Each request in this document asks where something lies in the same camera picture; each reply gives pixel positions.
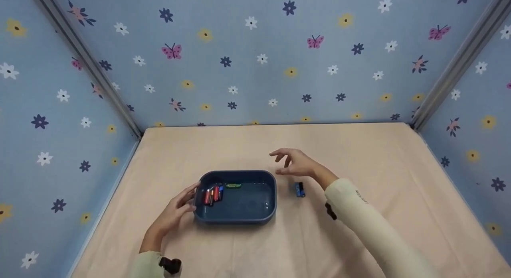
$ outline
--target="tray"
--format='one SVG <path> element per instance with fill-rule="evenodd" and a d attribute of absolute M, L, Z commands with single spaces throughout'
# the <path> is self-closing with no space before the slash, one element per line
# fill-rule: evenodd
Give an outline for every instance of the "tray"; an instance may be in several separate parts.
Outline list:
<path fill-rule="evenodd" d="M 194 215 L 207 224 L 264 224 L 270 221 L 277 207 L 276 182 L 265 170 L 222 170 L 203 175 L 197 187 Z M 226 188 L 229 183 L 239 188 Z M 207 189 L 224 185 L 221 201 L 213 206 L 204 204 Z"/>

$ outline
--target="wall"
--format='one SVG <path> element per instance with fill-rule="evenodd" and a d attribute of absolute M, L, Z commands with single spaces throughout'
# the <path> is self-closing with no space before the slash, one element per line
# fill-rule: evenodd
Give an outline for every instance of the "wall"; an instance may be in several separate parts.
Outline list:
<path fill-rule="evenodd" d="M 409 122 L 490 0 L 57 2 L 145 129 Z"/>
<path fill-rule="evenodd" d="M 0 26 L 0 277 L 64 277 L 136 140 L 33 0 Z"/>
<path fill-rule="evenodd" d="M 511 264 L 511 16 L 426 124 L 422 136 Z"/>

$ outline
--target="beige tabletop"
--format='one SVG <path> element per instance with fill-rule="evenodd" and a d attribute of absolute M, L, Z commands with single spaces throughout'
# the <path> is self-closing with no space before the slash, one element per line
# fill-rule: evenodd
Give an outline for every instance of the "beige tabletop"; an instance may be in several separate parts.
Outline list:
<path fill-rule="evenodd" d="M 280 147 L 302 149 L 369 203 L 444 277 L 511 277 L 511 269 L 422 139 L 407 125 L 332 124 L 151 128 L 73 273 L 126 277 L 144 232 L 168 200 L 211 170 L 279 166 Z M 183 278 L 383 277 L 354 234 L 325 211 L 309 178 L 276 176 L 277 211 L 264 226 L 201 227 L 189 214 L 164 241 Z M 303 181 L 305 198 L 292 183 Z"/>

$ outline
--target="metal corner pole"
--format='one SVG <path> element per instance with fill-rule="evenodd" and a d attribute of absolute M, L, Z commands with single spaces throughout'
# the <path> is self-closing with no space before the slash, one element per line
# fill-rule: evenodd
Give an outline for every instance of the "metal corner pole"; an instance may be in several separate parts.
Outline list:
<path fill-rule="evenodd" d="M 121 115 L 133 134 L 140 140 L 142 138 L 142 131 L 130 116 L 124 102 L 111 85 L 107 76 L 97 64 L 97 60 L 79 38 L 77 32 L 73 29 L 73 27 L 71 27 L 71 24 L 69 24 L 69 21 L 66 19 L 66 16 L 55 0 L 34 1 L 42 8 L 42 11 L 46 13 L 46 17 L 49 18 L 49 20 L 53 22 L 55 27 L 59 30 L 59 34 L 67 43 L 68 47 L 70 47 L 80 58 L 80 63 L 91 76 L 93 81 L 95 81 L 104 90 L 105 96 L 110 102 L 110 105 Z"/>
<path fill-rule="evenodd" d="M 477 58 L 493 34 L 498 31 L 502 22 L 511 12 L 511 0 L 492 0 L 486 12 L 471 31 L 460 50 L 451 61 L 447 70 L 436 82 L 424 103 L 418 109 L 410 126 L 419 132 L 433 113 L 456 86 L 465 71 Z"/>

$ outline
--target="cream sleeve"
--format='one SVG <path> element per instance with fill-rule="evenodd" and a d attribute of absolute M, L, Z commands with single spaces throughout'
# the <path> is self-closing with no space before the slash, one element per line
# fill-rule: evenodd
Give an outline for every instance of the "cream sleeve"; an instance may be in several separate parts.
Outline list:
<path fill-rule="evenodd" d="M 164 269 L 159 266 L 161 253 L 143 252 L 137 255 L 130 271 L 130 278 L 164 278 Z"/>
<path fill-rule="evenodd" d="M 327 187 L 325 196 L 337 218 L 358 236 L 387 278 L 440 277 L 436 269 L 363 199 L 350 180 L 336 180 Z"/>

